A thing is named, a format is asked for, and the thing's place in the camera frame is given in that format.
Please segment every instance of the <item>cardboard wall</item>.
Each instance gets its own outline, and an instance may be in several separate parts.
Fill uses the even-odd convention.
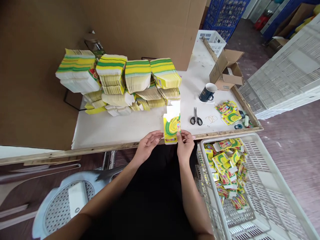
[[[81,1],[108,54],[129,60],[170,57],[186,71],[206,0]]]
[[[78,111],[63,102],[66,89],[55,71],[64,48],[82,45],[90,29],[76,3],[2,1],[0,145],[71,148]]]

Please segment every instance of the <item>mug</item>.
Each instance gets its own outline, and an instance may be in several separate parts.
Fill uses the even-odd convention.
[[[199,99],[201,102],[207,102],[213,100],[214,93],[218,90],[217,86],[213,83],[207,83],[201,92]]]

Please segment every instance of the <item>floor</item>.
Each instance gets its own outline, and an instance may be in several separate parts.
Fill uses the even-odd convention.
[[[253,28],[250,20],[241,19],[239,21],[225,48],[244,52],[238,63],[245,80],[269,60],[264,51],[265,47],[262,45],[264,42],[260,32]]]
[[[0,222],[6,221],[21,215],[37,211],[40,204],[48,193],[56,187],[59,187],[61,181],[66,177],[80,171],[91,170],[102,167],[104,158],[104,153],[83,155],[80,161],[74,163],[80,163],[81,167],[56,173],[40,178],[34,178],[26,182],[21,183],[15,187],[9,195],[6,197],[2,205],[0,206],[0,211],[11,209],[23,204],[29,203],[29,206],[26,210],[10,215],[9,217],[0,218]],[[22,164],[14,164],[8,166],[1,166],[1,171],[10,171],[14,169],[23,168]],[[32,225],[33,218],[27,221],[18,223],[11,227],[0,230],[0,239],[23,239],[31,240],[32,239]]]
[[[263,38],[252,26],[250,21],[241,20],[226,46],[227,49],[245,52],[239,60],[245,80],[269,59],[262,46]],[[265,130],[259,132],[259,136],[301,207],[320,234],[320,209],[315,207],[320,201],[320,185],[318,184],[320,161],[317,151],[320,148],[318,140],[320,138],[318,125],[320,111],[315,111],[319,104],[320,101],[316,101],[262,121]],[[118,151],[115,167],[126,164],[132,159],[134,153],[135,149]],[[82,170],[101,165],[101,156],[96,155],[93,159],[87,157],[86,161],[82,162]],[[72,173],[68,171],[54,174],[32,179],[19,185],[1,205],[0,211],[28,202],[33,206],[30,211],[34,211],[48,192],[59,186],[61,180]],[[30,219],[1,230],[0,239],[32,239],[32,223],[33,219]]]

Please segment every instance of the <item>white plastic crate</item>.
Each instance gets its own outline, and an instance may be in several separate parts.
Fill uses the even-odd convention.
[[[259,97],[256,95],[256,93],[254,92],[254,90],[248,82],[242,85],[239,88],[239,91],[243,96],[244,100],[246,100],[246,102],[249,104],[255,115],[267,109],[260,101]]]
[[[300,94],[294,98],[291,98],[287,101],[284,101],[274,107],[269,108],[270,110],[279,110],[279,109],[294,109],[297,107],[301,107],[303,105],[306,105],[308,103],[314,102],[316,100],[320,99],[319,94],[307,94],[303,93]]]
[[[320,99],[320,15],[304,26],[248,81],[241,93],[259,119]]]
[[[266,109],[262,112],[255,114],[255,116],[257,117],[257,119],[265,120],[265,119],[274,117],[276,115],[279,115],[279,114],[287,112],[287,111],[290,111],[290,110],[289,109],[285,109],[285,110]]]
[[[247,81],[263,106],[268,109],[291,99],[301,93],[301,91],[290,82],[290,80],[280,71],[277,66],[268,61],[260,68],[260,73],[251,77]]]
[[[198,143],[198,187],[211,218],[215,239],[319,239],[280,171],[256,133],[238,134],[248,149],[245,186],[250,208],[238,214],[225,199],[222,207],[203,144],[226,137],[204,139]]]
[[[196,39],[201,39],[202,37],[204,37],[208,41],[211,49],[214,51],[217,57],[219,57],[227,42],[220,36],[217,31],[198,30]]]

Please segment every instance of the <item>packaging pile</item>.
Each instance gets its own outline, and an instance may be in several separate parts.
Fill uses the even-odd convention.
[[[249,204],[244,195],[248,156],[244,143],[235,138],[204,144],[204,148],[221,204],[229,199],[238,213],[245,212]]]
[[[104,54],[97,62],[91,51],[66,49],[56,76],[69,90],[84,95],[88,114],[124,116],[180,106],[181,78],[170,58],[128,61],[126,56]]]
[[[104,54],[99,59],[96,70],[105,94],[124,93],[123,71],[127,60],[125,56],[108,54]]]
[[[59,65],[56,77],[74,93],[87,93],[100,89],[99,76],[95,72],[96,59],[89,50],[69,50]]]
[[[143,91],[150,87],[151,67],[148,60],[127,61],[125,79],[128,92]]]
[[[232,125],[237,123],[239,120],[242,120],[243,125],[246,128],[254,127],[249,120],[249,116],[246,115],[244,111],[239,111],[238,106],[234,101],[223,102],[216,106],[216,109],[221,114],[222,121],[224,121],[227,125]]]

